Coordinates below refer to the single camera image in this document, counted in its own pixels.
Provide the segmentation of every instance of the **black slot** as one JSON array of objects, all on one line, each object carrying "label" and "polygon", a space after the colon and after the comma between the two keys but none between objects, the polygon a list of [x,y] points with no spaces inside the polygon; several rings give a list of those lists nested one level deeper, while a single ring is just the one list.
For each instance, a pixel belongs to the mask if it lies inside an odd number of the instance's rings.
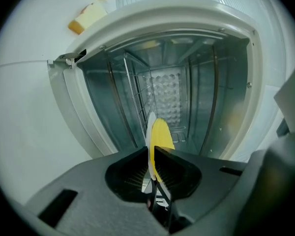
[{"label": "black slot", "polygon": [[63,190],[38,216],[42,221],[51,227],[56,227],[65,211],[69,208],[77,192]]},{"label": "black slot", "polygon": [[220,171],[228,173],[228,174],[232,174],[232,175],[235,175],[235,176],[241,176],[241,174],[242,174],[242,171],[231,169],[231,168],[228,168],[228,167],[222,167],[220,169]]},{"label": "black slot", "polygon": [[172,222],[168,231],[170,234],[174,234],[190,225],[191,222],[188,219],[186,219],[185,217],[179,217],[177,220]]},{"label": "black slot", "polygon": [[283,119],[280,126],[276,130],[276,134],[278,137],[281,137],[281,136],[285,136],[289,134],[289,132],[290,132],[289,127],[287,126],[285,119]]},{"label": "black slot", "polygon": [[80,55],[74,59],[74,63],[76,63],[79,59],[83,58],[87,54],[87,50],[84,49],[83,51],[80,52]]}]

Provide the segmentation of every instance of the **white panel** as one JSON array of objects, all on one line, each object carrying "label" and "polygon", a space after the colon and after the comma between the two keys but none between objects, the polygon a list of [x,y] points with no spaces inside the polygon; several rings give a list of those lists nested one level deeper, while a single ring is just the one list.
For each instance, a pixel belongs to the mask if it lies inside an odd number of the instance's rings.
[{"label": "white panel", "polygon": [[67,25],[94,0],[22,0],[0,32],[0,65],[56,59],[77,34]]},{"label": "white panel", "polygon": [[65,83],[63,71],[68,69],[65,62],[54,62],[48,66],[50,85],[54,93],[58,108],[63,119],[68,125],[75,139],[81,144],[91,158],[102,157],[103,153],[98,149],[85,128],[83,127],[70,99]]},{"label": "white panel", "polygon": [[83,71],[76,67],[64,70],[63,74],[75,111],[91,139],[104,155],[117,153],[96,113],[86,84],[79,83],[84,80]]},{"label": "white panel", "polygon": [[271,128],[269,129],[269,131],[268,131],[267,135],[265,136],[265,138],[263,139],[263,141],[258,146],[257,150],[267,149],[275,140],[278,139],[277,134],[276,134],[276,130],[280,126],[283,118],[284,117],[283,117],[281,110],[278,109]]},{"label": "white panel", "polygon": [[280,22],[286,48],[286,80],[295,69],[295,20],[280,0],[270,0]]},{"label": "white panel", "polygon": [[59,111],[47,62],[0,67],[0,185],[6,194],[24,204],[90,159]]},{"label": "white panel", "polygon": [[[116,0],[117,8],[141,0]],[[282,30],[269,0],[213,0],[254,19],[262,41],[265,84],[280,87],[285,81],[285,48]]]},{"label": "white panel", "polygon": [[252,152],[256,151],[260,142],[264,139],[278,112],[278,106],[274,100],[279,88],[266,86],[261,107],[256,113],[256,119],[250,127],[243,142],[230,158],[232,161],[247,161]]}]

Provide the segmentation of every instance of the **cheese block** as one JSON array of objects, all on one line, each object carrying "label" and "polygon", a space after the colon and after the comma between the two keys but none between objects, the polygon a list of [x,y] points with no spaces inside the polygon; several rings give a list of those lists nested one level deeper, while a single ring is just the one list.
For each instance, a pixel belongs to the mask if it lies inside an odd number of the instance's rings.
[{"label": "cheese block", "polygon": [[81,34],[105,15],[107,15],[107,12],[99,2],[91,3],[81,11],[77,18],[69,23],[68,28],[77,34]]}]

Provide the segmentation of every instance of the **wire rack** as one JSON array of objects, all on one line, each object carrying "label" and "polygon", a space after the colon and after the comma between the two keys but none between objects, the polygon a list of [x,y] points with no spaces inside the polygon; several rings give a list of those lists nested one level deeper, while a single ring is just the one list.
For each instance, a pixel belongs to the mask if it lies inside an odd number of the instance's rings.
[{"label": "wire rack", "polygon": [[[124,53],[123,61],[140,128],[145,140],[149,114],[154,111],[156,117],[158,116],[151,69],[143,60],[128,52]],[[143,70],[140,73],[136,73],[135,65]],[[140,77],[144,77],[145,81],[150,81],[150,85],[146,85],[141,89]]]}]

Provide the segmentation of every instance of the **yellow sponge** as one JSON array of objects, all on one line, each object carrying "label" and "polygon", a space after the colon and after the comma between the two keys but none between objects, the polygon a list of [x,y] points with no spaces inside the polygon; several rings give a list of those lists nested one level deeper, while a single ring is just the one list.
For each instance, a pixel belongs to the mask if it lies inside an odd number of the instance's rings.
[{"label": "yellow sponge", "polygon": [[100,2],[91,3],[81,11],[77,18],[69,23],[68,28],[77,34],[81,34],[105,15],[107,15],[107,12]]},{"label": "yellow sponge", "polygon": [[151,138],[150,138],[150,159],[154,168],[155,176],[157,180],[161,182],[161,178],[159,177],[155,169],[155,161],[154,161],[155,146],[175,149],[168,125],[165,122],[165,120],[161,118],[156,119],[156,121],[154,122],[152,127],[152,132],[151,132]]}]

